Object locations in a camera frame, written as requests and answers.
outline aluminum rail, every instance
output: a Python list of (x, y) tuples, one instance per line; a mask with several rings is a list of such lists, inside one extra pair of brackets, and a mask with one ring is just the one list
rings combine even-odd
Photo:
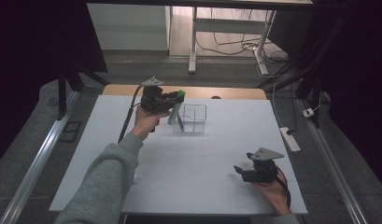
[(34, 189), (36, 181), (40, 177), (45, 164), (49, 159), (51, 151), (54, 149), (54, 146), (59, 139), (60, 133), (63, 131), (63, 128), (68, 121), (72, 111), (75, 107), (75, 102), (79, 97), (79, 92), (72, 91), (67, 100), (67, 110), (61, 120), (56, 120), (53, 126), (48, 133), (44, 143), (36, 154), (33, 163), (27, 171), (27, 174), (24, 176), (19, 188), (17, 189), (15, 195), (10, 201), (7, 210), (3, 214), (0, 220), (0, 224), (13, 224), (16, 223), (22, 209), (27, 203), (28, 198), (31, 195), (31, 192)]
[[(298, 106), (301, 111), (307, 109), (304, 101), (298, 100)], [(336, 159), (334, 158), (334, 155), (332, 154), (331, 149), (328, 146), (321, 130), (316, 128), (315, 124), (310, 119), (307, 120), (307, 125), (314, 139), (316, 140), (321, 156), (325, 160), (325, 164), (331, 173), (333, 182), (336, 184), (339, 193), (342, 195), (344, 203), (347, 207), (347, 211), (349, 212), (354, 223), (367, 224), (368, 221), (365, 217), (365, 214), (362, 212), (360, 204), (358, 203), (353, 190), (347, 183), (345, 176), (343, 175), (338, 163), (336, 162)]]

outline white tabletop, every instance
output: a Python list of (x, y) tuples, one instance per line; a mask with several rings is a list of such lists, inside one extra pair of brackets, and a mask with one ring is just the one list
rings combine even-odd
[[(99, 96), (50, 211), (62, 211), (92, 161), (118, 141), (132, 97)], [(289, 180), (293, 213), (307, 210), (276, 119), (266, 100), (185, 99), (206, 105), (204, 133), (174, 133), (167, 118), (145, 140), (140, 165), (122, 207), (127, 214), (261, 215), (273, 210), (233, 166), (252, 169), (247, 152), (265, 147), (285, 155), (275, 160)], [(134, 124), (134, 115), (128, 132)]]

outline finger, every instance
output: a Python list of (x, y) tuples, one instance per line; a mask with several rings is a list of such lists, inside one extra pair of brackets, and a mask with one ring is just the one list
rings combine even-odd
[(164, 118), (164, 117), (167, 117), (171, 114), (170, 111), (164, 111), (164, 112), (161, 112), (159, 114), (155, 114), (154, 116), (158, 119), (161, 119), (161, 118)]
[(136, 113), (138, 114), (143, 114), (145, 116), (151, 116), (152, 113), (148, 112), (146, 109), (144, 109), (141, 105), (138, 105), (137, 106), (137, 110), (136, 110)]
[(255, 187), (259, 187), (259, 188), (264, 188), (264, 187), (269, 187), (273, 184), (273, 181), (270, 182), (270, 183), (257, 183), (257, 182), (254, 182), (254, 183), (251, 183), (253, 186)]

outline green object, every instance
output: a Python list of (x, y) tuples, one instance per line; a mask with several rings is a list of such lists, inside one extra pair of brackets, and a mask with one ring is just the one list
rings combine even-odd
[(184, 96), (186, 92), (179, 90), (177, 96)]

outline clear plastic container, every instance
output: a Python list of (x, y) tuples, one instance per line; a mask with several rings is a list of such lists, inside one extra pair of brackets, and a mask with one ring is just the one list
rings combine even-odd
[(182, 104), (173, 125), (173, 131), (175, 133), (204, 133), (206, 119), (206, 105)]

